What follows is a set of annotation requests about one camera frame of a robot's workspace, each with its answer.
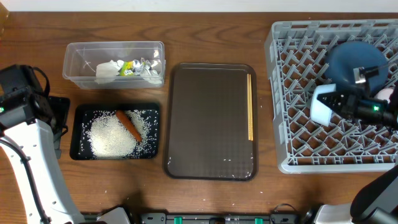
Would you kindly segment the yellow green snack wrapper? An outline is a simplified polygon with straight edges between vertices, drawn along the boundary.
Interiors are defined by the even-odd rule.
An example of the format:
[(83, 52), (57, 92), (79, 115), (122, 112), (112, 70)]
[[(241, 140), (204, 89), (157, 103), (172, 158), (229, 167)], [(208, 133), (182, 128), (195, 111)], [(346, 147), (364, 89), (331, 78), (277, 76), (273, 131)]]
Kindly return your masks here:
[(120, 76), (131, 76), (134, 74), (134, 62), (124, 62), (120, 71), (119, 75)]

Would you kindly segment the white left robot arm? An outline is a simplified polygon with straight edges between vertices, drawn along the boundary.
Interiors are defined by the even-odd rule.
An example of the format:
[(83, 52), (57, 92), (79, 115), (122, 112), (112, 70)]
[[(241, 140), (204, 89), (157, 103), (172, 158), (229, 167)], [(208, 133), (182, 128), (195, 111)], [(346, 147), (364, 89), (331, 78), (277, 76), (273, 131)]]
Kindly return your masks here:
[(28, 223), (130, 223), (122, 207), (84, 215), (67, 189), (58, 159), (70, 100), (50, 96), (29, 65), (1, 70), (1, 148), (13, 168)]

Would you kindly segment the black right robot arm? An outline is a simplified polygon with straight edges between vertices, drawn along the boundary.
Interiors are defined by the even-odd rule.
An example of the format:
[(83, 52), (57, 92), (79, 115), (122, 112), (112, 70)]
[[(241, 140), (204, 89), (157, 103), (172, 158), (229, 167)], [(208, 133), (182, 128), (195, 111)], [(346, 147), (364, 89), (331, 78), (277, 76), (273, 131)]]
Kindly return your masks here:
[[(368, 84), (338, 91), (335, 84), (316, 87), (310, 118), (328, 124), (331, 114), (359, 119), (365, 124), (381, 124), (397, 130), (397, 108), (386, 100), (370, 97)], [(397, 166), (362, 188), (348, 204), (322, 205), (312, 223), (397, 223)]]

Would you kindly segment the orange carrot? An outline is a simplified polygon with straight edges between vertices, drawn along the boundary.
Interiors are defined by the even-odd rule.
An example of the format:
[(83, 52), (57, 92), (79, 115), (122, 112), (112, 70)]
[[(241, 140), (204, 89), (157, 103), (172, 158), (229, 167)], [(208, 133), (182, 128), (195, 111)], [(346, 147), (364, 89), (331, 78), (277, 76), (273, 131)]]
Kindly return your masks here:
[(134, 136), (137, 142), (142, 142), (141, 135), (124, 111), (117, 110), (116, 117), (122, 123), (122, 125)]

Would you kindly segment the light blue bowl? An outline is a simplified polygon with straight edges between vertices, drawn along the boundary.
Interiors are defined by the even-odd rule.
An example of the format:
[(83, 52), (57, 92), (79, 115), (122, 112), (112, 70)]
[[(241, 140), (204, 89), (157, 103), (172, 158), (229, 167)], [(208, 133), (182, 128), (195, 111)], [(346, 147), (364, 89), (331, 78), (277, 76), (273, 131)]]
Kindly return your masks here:
[(323, 126), (328, 126), (330, 123), (332, 110), (317, 99), (319, 94), (331, 93), (336, 90), (335, 84), (317, 86), (313, 92), (310, 105), (310, 119)]

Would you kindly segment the black tray with rice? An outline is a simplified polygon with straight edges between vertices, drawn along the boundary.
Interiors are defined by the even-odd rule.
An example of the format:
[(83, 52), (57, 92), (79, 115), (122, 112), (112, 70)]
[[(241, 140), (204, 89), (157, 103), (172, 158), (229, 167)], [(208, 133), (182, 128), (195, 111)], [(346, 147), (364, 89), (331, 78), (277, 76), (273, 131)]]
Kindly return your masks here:
[[(116, 116), (123, 111), (141, 141)], [(73, 160), (152, 159), (158, 153), (160, 109), (156, 103), (85, 104), (76, 108), (70, 157)]]

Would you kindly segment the dark blue plate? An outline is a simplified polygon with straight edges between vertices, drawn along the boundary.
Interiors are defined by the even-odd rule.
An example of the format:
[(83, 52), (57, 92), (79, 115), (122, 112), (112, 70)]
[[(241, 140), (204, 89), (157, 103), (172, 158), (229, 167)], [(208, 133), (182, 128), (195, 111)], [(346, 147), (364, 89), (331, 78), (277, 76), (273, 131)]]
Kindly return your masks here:
[[(340, 44), (329, 51), (325, 63), (328, 64), (325, 77), (332, 80), (338, 91), (353, 90), (374, 96), (383, 88), (388, 76), (388, 68), (385, 66), (387, 58), (379, 49), (367, 42), (349, 41)], [(378, 75), (370, 78), (369, 88), (355, 84), (355, 68), (378, 66), (383, 67), (379, 69)]]

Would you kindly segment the white napkin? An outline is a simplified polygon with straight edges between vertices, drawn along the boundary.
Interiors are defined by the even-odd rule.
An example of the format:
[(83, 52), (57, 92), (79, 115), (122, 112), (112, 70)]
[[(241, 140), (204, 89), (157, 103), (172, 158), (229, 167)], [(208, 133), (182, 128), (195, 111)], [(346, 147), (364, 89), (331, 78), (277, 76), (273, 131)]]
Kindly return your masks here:
[(113, 82), (123, 65), (122, 60), (111, 60), (109, 62), (101, 63), (96, 67), (96, 80), (98, 84), (105, 84)]

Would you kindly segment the grey dishwasher rack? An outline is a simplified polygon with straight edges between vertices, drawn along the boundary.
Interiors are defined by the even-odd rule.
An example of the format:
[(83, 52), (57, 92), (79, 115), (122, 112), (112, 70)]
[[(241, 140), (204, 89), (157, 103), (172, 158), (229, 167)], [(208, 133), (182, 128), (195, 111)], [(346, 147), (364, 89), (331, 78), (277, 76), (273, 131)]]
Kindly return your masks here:
[(317, 86), (329, 84), (328, 54), (345, 42), (364, 42), (389, 62), (385, 87), (397, 83), (397, 20), (281, 21), (264, 44), (274, 104), (279, 170), (285, 174), (384, 172), (397, 158), (397, 133), (332, 114), (329, 125), (310, 119)]

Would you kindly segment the clear plastic bin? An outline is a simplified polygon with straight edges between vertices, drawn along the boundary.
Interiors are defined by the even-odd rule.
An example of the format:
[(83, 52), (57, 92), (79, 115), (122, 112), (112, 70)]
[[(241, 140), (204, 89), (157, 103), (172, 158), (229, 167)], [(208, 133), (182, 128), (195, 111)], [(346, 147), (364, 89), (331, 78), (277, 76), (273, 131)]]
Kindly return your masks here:
[(164, 76), (160, 41), (71, 43), (63, 62), (63, 77), (81, 89), (157, 88)]

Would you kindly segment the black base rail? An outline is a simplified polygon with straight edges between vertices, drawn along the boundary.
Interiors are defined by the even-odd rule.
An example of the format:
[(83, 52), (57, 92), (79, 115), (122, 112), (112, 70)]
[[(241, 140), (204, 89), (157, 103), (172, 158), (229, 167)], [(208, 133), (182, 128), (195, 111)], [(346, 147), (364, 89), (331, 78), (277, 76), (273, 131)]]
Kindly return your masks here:
[(299, 224), (296, 214), (277, 213), (270, 215), (210, 215), (210, 214), (166, 214), (143, 213), (127, 215), (134, 224)]

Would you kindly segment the dark brown tray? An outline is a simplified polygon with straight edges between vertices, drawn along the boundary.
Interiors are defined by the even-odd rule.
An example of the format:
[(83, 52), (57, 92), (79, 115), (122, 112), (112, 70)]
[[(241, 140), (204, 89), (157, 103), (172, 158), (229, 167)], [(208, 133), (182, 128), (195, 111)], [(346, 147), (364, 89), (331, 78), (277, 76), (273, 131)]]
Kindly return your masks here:
[[(253, 141), (248, 139), (248, 74)], [(256, 73), (249, 65), (177, 65), (170, 78), (165, 173), (174, 179), (253, 179), (258, 170), (256, 96)]]

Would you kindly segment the wooden chopstick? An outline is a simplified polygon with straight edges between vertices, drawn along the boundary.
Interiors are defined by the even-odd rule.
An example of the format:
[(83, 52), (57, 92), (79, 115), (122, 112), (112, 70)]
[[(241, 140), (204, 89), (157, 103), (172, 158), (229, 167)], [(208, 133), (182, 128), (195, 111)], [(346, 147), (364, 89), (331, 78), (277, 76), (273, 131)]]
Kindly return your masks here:
[(248, 139), (253, 141), (251, 75), (247, 75)]
[(253, 108), (252, 108), (252, 80), (251, 74), (248, 74), (248, 103), (250, 115), (250, 141), (254, 140), (254, 126), (253, 126)]

